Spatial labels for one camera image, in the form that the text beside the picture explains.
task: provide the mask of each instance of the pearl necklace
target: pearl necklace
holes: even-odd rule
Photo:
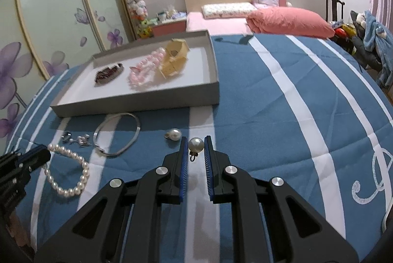
[[[75,159],[79,162],[80,165],[82,165],[83,171],[82,175],[79,178],[79,182],[76,184],[76,187],[68,190],[63,189],[58,185],[58,183],[55,181],[55,178],[53,178],[53,176],[51,175],[50,170],[48,169],[48,166],[46,164],[42,166],[48,182],[52,185],[52,188],[56,190],[58,195],[61,195],[65,198],[80,195],[84,190],[87,180],[89,179],[89,163],[86,162],[82,156],[79,156],[77,153],[72,152],[70,149],[67,150],[65,147],[61,147],[58,144],[53,145],[50,143],[48,145],[48,150],[55,153],[58,152],[64,156],[67,156],[68,158]]]

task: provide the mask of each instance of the pink pillow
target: pink pillow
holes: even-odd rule
[[[317,13],[293,7],[269,7],[248,14],[247,23],[256,33],[331,38],[333,28]]]

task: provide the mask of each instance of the gray tray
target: gray tray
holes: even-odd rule
[[[135,66],[158,47],[165,47],[172,38],[185,39],[190,48],[181,73],[165,79],[157,72],[149,85],[132,88],[128,83],[129,66]],[[124,72],[108,84],[96,86],[97,71],[118,62],[124,64]],[[93,55],[58,93],[51,108],[64,118],[218,103],[216,58],[210,35],[203,30],[134,41]]]

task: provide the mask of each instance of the pink bed sheet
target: pink bed sheet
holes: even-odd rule
[[[190,12],[187,16],[187,31],[205,29],[211,36],[252,34],[245,18],[204,19],[202,13]]]

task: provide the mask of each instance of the pink nightstand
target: pink nightstand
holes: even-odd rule
[[[154,37],[168,35],[170,33],[181,33],[185,31],[187,25],[187,17],[179,19],[168,19],[163,23],[151,26],[153,30]]]

